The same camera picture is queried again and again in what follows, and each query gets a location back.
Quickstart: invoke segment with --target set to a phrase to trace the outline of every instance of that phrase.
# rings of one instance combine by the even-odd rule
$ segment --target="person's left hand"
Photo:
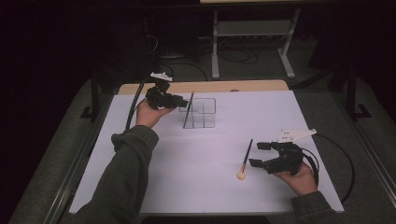
[[[148,100],[144,100],[136,109],[136,125],[154,127],[160,118],[174,110],[174,108],[153,109]]]

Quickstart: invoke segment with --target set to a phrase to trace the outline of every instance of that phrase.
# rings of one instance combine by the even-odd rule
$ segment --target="black cable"
[[[196,69],[198,69],[198,70],[200,70],[202,72],[202,74],[205,77],[205,81],[207,81],[206,72],[204,70],[202,70],[202,68],[200,68],[199,66],[197,66],[197,65],[195,65],[193,63],[169,63],[169,64],[171,64],[171,65],[172,64],[181,64],[181,65],[185,64],[185,65],[189,65],[189,66],[195,67]]]
[[[137,99],[139,98],[140,93],[142,92],[143,87],[145,86],[145,82],[149,79],[150,79],[150,77],[143,79],[143,81],[140,82],[140,85],[137,88],[136,95],[134,96],[134,100],[132,101],[131,108],[129,109],[128,119],[126,120],[126,125],[125,125],[125,130],[130,129],[130,127],[131,127],[132,117],[134,116],[134,111],[136,110]]]
[[[318,169],[318,172],[319,172],[319,161],[318,161],[318,158],[310,150],[308,150],[306,148],[301,148],[301,149],[304,150],[304,151],[309,152],[315,158],[315,161],[317,162],[317,169]]]
[[[170,77],[173,77],[174,76],[174,70],[173,70],[173,68],[171,67],[171,66],[168,66],[168,65],[166,65],[166,64],[164,64],[164,63],[161,63],[160,64],[160,66],[164,66],[164,67],[167,67],[171,72],[170,72]]]
[[[319,133],[316,133],[316,135],[321,137],[321,138],[324,138],[324,139],[328,140],[329,142],[331,142],[335,146],[337,146],[344,153],[344,155],[346,156],[346,158],[349,161],[352,177],[351,177],[351,180],[350,180],[350,185],[349,185],[348,191],[346,192],[346,195],[344,196],[344,198],[341,200],[341,203],[344,203],[347,200],[347,198],[349,197],[349,195],[350,195],[350,193],[351,193],[351,191],[353,189],[353,186],[355,185],[355,166],[353,165],[352,159],[350,159],[350,157],[347,154],[347,152],[342,147],[340,147],[337,143],[335,143],[332,139],[330,139],[330,138],[328,138],[328,137],[326,137],[326,136],[324,136],[322,134],[319,134]]]
[[[309,164],[311,165],[312,172],[314,174],[315,183],[318,186],[319,185],[319,168],[318,168],[319,167],[319,163],[315,164],[314,160],[312,160],[312,158],[310,156],[307,156],[304,153],[303,153],[303,155],[309,161]]]

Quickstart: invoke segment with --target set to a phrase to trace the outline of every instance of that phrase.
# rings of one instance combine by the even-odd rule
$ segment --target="wooden tabletop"
[[[218,92],[218,91],[288,91],[284,80],[240,80],[240,81],[207,81],[207,82],[171,82],[168,92]],[[147,83],[142,92],[154,86]],[[139,84],[124,84],[119,95],[135,94]]]

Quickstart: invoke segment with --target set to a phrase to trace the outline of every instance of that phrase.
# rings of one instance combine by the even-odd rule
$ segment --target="white sheet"
[[[189,93],[180,95],[190,98]],[[133,98],[133,95],[114,97],[70,213],[76,213],[91,199],[114,155],[110,136],[123,131]],[[282,129],[308,129],[293,92],[196,92],[194,98],[216,98],[216,127],[183,129],[178,110],[163,117],[154,127],[160,142],[149,167],[142,215],[292,211],[290,198],[295,194],[281,180],[249,164],[245,180],[237,179],[236,174],[250,139],[253,138],[253,144],[249,157],[267,161],[278,154],[274,150],[258,150],[258,142],[276,141]],[[312,138],[306,137],[296,144],[318,157],[319,190],[334,210],[344,211]]]

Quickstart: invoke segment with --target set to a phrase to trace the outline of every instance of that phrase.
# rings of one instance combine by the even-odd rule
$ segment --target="sweatshirt sleeve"
[[[340,214],[331,209],[323,194],[318,191],[291,199],[296,223],[342,224]]]
[[[116,155],[105,169],[92,199],[75,215],[74,223],[137,223],[149,182],[149,162],[158,135],[134,126],[111,141]]]

